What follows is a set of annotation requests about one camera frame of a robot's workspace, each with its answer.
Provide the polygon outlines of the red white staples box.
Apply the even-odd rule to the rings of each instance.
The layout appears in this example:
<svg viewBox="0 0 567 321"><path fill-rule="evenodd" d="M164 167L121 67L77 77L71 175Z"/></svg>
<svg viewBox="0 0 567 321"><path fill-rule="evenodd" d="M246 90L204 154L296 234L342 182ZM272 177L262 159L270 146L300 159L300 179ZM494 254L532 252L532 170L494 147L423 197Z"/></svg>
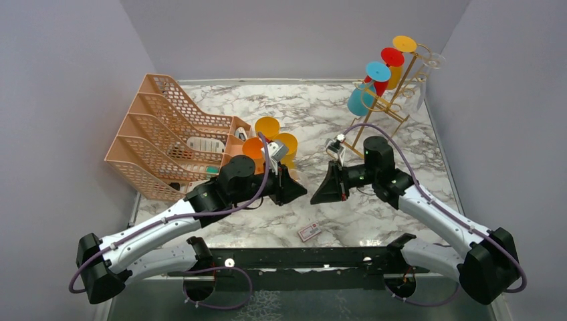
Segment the red white staples box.
<svg viewBox="0 0 567 321"><path fill-rule="evenodd" d="M322 230L318 223L311 223L298 231L298 237L302 242L307 242L315 236L321 234Z"/></svg>

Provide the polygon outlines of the orange plastic wine glass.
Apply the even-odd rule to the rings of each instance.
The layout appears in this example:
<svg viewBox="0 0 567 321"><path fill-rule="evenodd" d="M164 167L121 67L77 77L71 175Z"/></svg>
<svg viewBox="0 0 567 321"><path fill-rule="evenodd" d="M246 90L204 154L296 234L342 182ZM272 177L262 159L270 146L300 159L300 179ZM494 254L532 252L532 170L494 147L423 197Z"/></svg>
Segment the orange plastic wine glass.
<svg viewBox="0 0 567 321"><path fill-rule="evenodd" d="M265 170L262 148L263 143L259 137L248 138L242 147L242 153L255 163L255 174L262 174Z"/></svg>

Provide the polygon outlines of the yellow plastic wine glass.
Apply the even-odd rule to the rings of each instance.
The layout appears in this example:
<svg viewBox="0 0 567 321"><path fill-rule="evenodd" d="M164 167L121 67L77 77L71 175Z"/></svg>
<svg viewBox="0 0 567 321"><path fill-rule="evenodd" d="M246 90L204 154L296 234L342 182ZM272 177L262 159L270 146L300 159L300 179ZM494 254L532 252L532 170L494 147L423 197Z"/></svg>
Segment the yellow plastic wine glass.
<svg viewBox="0 0 567 321"><path fill-rule="evenodd" d="M267 139L273 140L279 134L280 123L274 117L264 116L255 122L254 129L256 133L262 133Z"/></svg>

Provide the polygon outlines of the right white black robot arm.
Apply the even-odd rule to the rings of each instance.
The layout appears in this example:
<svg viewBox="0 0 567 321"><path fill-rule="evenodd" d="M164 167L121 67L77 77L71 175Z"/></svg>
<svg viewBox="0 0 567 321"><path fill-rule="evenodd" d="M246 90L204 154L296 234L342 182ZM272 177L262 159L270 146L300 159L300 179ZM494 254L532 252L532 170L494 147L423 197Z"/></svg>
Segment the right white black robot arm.
<svg viewBox="0 0 567 321"><path fill-rule="evenodd" d="M385 256L392 271L425 268L455 280L470 298L485 305L520 279L512 234L502 227L480 225L434 198L414 176L397 168L387 139L366 138L364 162L353 166L344 164L344 135L327 140L325 148L333 159L311 204L346 201L351 189L369 185L382 202L418 219L449 244L442 247L412 235L400 237Z"/></svg>

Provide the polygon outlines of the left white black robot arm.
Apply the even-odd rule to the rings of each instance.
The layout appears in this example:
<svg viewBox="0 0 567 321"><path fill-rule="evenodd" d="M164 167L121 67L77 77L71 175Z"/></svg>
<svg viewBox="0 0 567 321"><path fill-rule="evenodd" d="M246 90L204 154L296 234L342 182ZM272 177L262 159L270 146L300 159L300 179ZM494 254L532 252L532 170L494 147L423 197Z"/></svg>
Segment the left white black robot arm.
<svg viewBox="0 0 567 321"><path fill-rule="evenodd" d="M278 163L275 169L256 174L251 158L236 156L216 177L144 223L105 237L83 236L76 257L78 270L68 290L86 293L91 304L99 304L152 276L188 270L203 274L211 265L211 253L200 237L172 247L164 244L240 211L256 199L269 197L282 206L306 193L285 165Z"/></svg>

